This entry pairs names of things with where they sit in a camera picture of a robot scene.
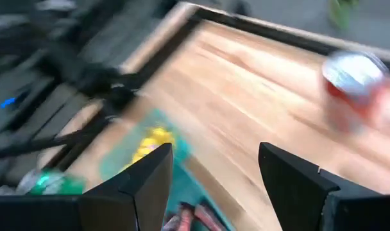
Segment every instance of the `dark floor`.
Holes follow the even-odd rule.
[[[132,1],[106,29],[85,47],[82,55],[94,62],[117,66],[156,28],[154,0]],[[337,30],[328,20],[329,0],[244,0],[250,16],[285,26],[351,40],[390,50],[390,0],[361,0],[347,30]],[[228,10],[235,0],[191,0]]]
[[[344,31],[329,23],[329,0],[245,1],[252,17],[390,50],[390,0],[360,0]]]

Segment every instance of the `wooden table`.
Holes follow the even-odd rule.
[[[195,7],[180,3],[123,69],[136,71]],[[387,51],[278,28],[341,47],[372,49],[390,58]],[[361,134],[343,136],[324,120],[319,77],[324,59],[204,22],[146,84],[142,97],[123,114],[122,121],[101,133],[68,172],[88,178],[89,187],[100,184],[100,160],[156,107],[194,147],[187,167],[239,230],[280,230],[259,171],[262,141],[380,193],[390,193],[390,89],[376,124]],[[75,117],[63,133],[80,127],[95,111],[88,110]]]

